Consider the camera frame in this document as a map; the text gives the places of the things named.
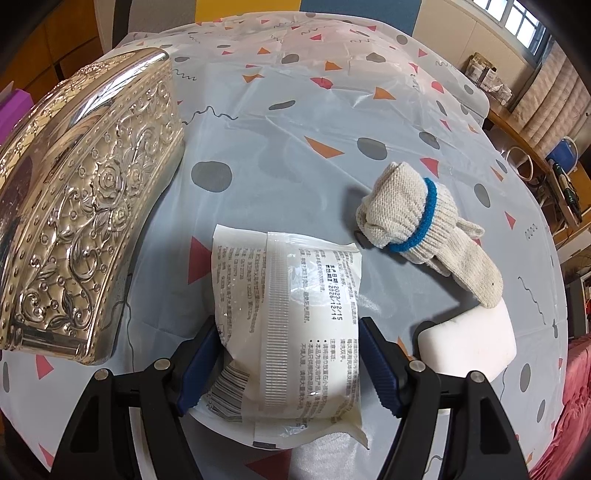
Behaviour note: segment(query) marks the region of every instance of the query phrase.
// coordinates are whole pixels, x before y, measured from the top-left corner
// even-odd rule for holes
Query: yellow wall
[[[196,22],[211,22],[218,18],[248,12],[299,11],[300,0],[198,0]]]
[[[413,37],[463,71],[479,52],[518,93],[534,69],[499,35],[500,26],[465,0],[423,0]]]

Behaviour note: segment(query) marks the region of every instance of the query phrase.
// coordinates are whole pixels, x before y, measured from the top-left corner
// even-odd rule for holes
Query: curtain
[[[591,96],[558,43],[509,117],[509,124],[541,158],[568,135]]]

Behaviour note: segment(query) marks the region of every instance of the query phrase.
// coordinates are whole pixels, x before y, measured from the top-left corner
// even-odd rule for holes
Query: white sponge
[[[433,371],[465,377],[478,370],[492,382],[517,354],[515,334],[505,301],[482,305],[418,335],[421,360]]]

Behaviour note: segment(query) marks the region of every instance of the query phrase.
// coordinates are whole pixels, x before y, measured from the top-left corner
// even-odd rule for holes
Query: white cotton glove
[[[357,224],[376,247],[427,264],[471,291],[486,308],[503,293],[496,265],[473,240],[484,229],[458,216],[446,186],[423,179],[409,164],[391,163],[357,209]]]

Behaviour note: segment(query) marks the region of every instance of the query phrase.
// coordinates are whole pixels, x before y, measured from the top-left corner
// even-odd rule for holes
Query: white plastic bag
[[[287,449],[345,432],[367,447],[355,244],[218,225],[212,278],[232,361],[193,416],[246,445]]]

